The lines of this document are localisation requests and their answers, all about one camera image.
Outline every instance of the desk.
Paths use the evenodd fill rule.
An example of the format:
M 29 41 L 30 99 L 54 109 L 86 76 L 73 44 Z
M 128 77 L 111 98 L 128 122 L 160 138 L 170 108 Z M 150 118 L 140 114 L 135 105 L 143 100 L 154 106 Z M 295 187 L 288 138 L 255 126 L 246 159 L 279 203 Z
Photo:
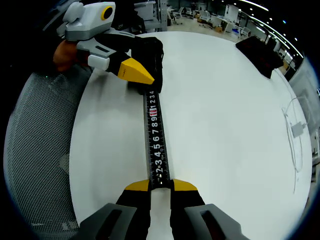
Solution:
M 304 210 L 312 169 L 305 129 L 301 148 L 294 139 L 298 167 L 303 159 L 295 178 L 282 112 L 295 94 L 285 78 L 278 70 L 265 78 L 222 38 L 143 36 L 163 43 L 160 101 L 171 178 L 194 184 L 204 202 L 238 221 L 249 239 L 285 239 Z M 292 104 L 290 121 L 305 123 L 299 102 Z M 148 178 L 143 97 L 126 81 L 92 74 L 73 126 L 69 174 L 78 223 Z M 169 216 L 170 191 L 152 191 L 148 239 L 172 239 Z
M 226 23 L 226 26 L 225 26 L 223 32 L 224 33 L 225 32 L 231 33 L 232 32 L 232 28 L 235 25 L 233 22 L 231 22 L 231 21 L 229 21 L 227 19 L 215 16 L 215 15 L 211 15 L 210 22 L 212 23 L 213 27 L 219 26 L 222 21 Z

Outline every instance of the measuring tape blade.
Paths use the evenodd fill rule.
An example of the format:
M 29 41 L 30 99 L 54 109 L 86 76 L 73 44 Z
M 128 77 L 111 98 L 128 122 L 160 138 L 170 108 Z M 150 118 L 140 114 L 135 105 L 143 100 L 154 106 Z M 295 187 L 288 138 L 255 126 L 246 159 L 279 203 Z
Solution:
M 151 189 L 170 188 L 170 173 L 159 94 L 144 93 L 145 139 Z

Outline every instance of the gray mesh backrest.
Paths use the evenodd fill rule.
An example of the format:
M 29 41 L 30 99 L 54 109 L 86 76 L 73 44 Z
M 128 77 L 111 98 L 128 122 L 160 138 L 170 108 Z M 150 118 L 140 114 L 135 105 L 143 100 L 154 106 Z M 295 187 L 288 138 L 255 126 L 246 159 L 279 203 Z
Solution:
M 90 72 L 74 66 L 57 77 L 33 73 L 11 114 L 4 175 L 12 200 L 40 239 L 78 231 L 69 186 L 70 141 Z

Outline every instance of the yellow circle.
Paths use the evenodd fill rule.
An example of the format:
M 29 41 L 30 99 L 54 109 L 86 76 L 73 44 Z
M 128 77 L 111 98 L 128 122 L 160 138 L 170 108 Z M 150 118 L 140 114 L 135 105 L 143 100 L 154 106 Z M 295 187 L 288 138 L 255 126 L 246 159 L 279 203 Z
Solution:
M 110 14 L 105 17 L 106 11 L 108 11 Z M 112 12 L 113 12 L 112 6 L 107 6 L 105 9 L 103 9 L 103 11 L 102 11 L 102 13 L 101 13 L 101 20 L 106 20 L 106 19 L 108 19 L 108 18 L 111 16 Z

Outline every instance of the white robot part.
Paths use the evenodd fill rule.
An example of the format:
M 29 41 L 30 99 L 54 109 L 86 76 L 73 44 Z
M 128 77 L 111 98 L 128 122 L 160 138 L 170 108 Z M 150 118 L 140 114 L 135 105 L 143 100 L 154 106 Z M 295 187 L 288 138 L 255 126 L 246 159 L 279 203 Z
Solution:
M 106 71 L 109 67 L 110 58 L 103 58 L 96 55 L 90 55 L 88 57 L 88 65 L 93 68 L 97 68 Z
M 66 10 L 62 21 L 73 23 L 75 20 L 81 18 L 84 12 L 85 8 L 82 2 L 73 2 Z
M 68 41 L 84 41 L 111 28 L 115 16 L 114 2 L 97 2 L 83 6 L 72 3 L 63 20 L 68 22 L 65 38 Z

